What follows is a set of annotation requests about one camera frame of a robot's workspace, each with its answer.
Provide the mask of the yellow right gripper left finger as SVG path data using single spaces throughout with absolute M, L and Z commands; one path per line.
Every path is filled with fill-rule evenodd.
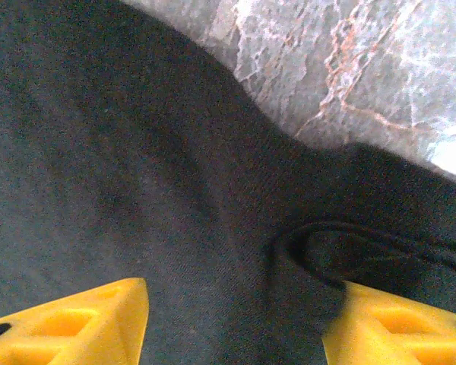
M 137 364 L 149 300 L 126 278 L 0 318 L 0 364 Z

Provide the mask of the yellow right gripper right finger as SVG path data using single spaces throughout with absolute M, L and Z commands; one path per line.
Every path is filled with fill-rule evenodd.
M 329 364 L 456 365 L 456 314 L 348 282 L 323 344 Z

